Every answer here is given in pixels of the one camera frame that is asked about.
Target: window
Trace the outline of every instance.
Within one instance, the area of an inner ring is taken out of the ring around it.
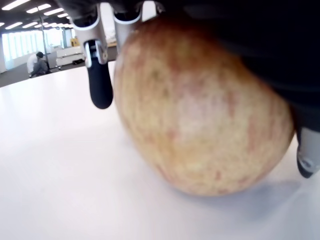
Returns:
[[[61,29],[44,30],[45,45],[43,33],[39,30],[11,32],[2,34],[2,47],[6,69],[17,67],[13,61],[16,58],[35,53],[45,52],[45,47],[50,53],[51,47],[61,46],[63,35]]]

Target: desk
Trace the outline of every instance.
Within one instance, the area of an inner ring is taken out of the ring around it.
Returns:
[[[18,82],[0,88],[0,239],[318,240],[320,173],[300,176],[296,148],[244,192],[189,196],[143,162],[114,103],[94,107],[85,67]]]

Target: person sitting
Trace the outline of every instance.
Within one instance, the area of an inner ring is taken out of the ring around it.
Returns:
[[[49,71],[49,64],[44,61],[42,58],[44,57],[44,54],[39,51],[37,54],[32,54],[26,63],[29,78],[32,78],[33,76],[42,76],[45,74],[50,73]]]

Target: red and yellow apple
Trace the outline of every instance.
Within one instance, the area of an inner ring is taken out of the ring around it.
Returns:
[[[248,188],[293,137],[287,103],[192,24],[160,17],[133,32],[116,61],[114,94],[143,158],[190,194]]]

